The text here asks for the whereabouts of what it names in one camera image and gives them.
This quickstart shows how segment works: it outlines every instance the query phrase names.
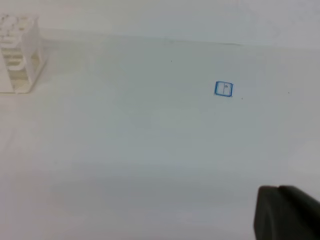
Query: white surface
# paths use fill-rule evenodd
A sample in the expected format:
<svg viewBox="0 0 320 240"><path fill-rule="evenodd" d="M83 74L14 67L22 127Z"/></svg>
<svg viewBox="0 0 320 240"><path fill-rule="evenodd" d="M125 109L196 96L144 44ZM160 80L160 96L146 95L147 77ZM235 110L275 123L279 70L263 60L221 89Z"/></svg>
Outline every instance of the white surface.
<svg viewBox="0 0 320 240"><path fill-rule="evenodd" d="M202 42L320 48L318 0L1 0L40 27Z"/></svg>
<svg viewBox="0 0 320 240"><path fill-rule="evenodd" d="M34 91L0 96L1 239L253 240L260 185L320 199L319 51L46 44Z"/></svg>

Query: white table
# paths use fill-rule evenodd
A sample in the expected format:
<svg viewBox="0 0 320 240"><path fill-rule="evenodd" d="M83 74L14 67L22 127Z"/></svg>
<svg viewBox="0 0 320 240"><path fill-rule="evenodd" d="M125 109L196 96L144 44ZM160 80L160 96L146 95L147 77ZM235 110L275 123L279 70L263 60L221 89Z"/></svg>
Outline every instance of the white table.
<svg viewBox="0 0 320 240"><path fill-rule="evenodd" d="M260 185L320 199L319 51L72 36L0 95L1 239L253 240Z"/></svg>

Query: black object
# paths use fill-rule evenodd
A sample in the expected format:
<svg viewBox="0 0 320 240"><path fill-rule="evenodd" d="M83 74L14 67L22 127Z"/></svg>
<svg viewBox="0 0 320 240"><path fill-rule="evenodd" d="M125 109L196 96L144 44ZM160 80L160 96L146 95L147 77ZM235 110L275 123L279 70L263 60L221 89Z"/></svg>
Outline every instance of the black object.
<svg viewBox="0 0 320 240"><path fill-rule="evenodd" d="M256 240L320 240L320 203L294 186L261 186L254 232Z"/></svg>

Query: blue outlined box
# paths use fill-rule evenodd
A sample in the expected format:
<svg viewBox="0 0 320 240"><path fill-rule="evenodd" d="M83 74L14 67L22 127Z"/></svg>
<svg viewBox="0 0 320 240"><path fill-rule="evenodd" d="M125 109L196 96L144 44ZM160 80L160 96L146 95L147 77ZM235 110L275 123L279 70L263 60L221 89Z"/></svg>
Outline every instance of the blue outlined box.
<svg viewBox="0 0 320 240"><path fill-rule="evenodd" d="M230 82L217 81L215 83L214 94L224 97L232 97L232 90L234 85Z"/></svg>

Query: white wall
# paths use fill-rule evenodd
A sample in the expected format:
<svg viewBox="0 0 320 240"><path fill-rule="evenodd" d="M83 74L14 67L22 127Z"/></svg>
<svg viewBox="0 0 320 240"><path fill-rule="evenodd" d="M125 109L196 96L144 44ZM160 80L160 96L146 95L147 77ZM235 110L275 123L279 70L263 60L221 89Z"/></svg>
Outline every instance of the white wall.
<svg viewBox="0 0 320 240"><path fill-rule="evenodd" d="M318 0L2 0L40 26L125 36L320 48Z"/></svg>

